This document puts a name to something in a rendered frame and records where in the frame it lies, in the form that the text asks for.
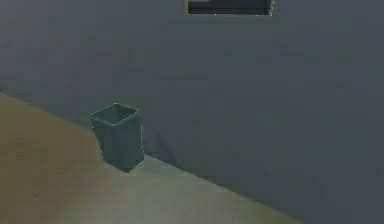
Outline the dark green square bin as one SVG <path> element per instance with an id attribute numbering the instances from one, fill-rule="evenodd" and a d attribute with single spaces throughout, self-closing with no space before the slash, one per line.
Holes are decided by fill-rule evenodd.
<path id="1" fill-rule="evenodd" d="M 128 173 L 144 160 L 138 109 L 113 103 L 92 113 L 90 124 L 105 163 Z"/>

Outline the dark framed wall picture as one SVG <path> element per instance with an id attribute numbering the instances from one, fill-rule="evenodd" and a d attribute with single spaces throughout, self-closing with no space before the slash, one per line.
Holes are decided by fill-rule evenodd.
<path id="1" fill-rule="evenodd" d="M 275 0 L 187 0 L 187 12 L 201 15 L 269 16 Z"/>

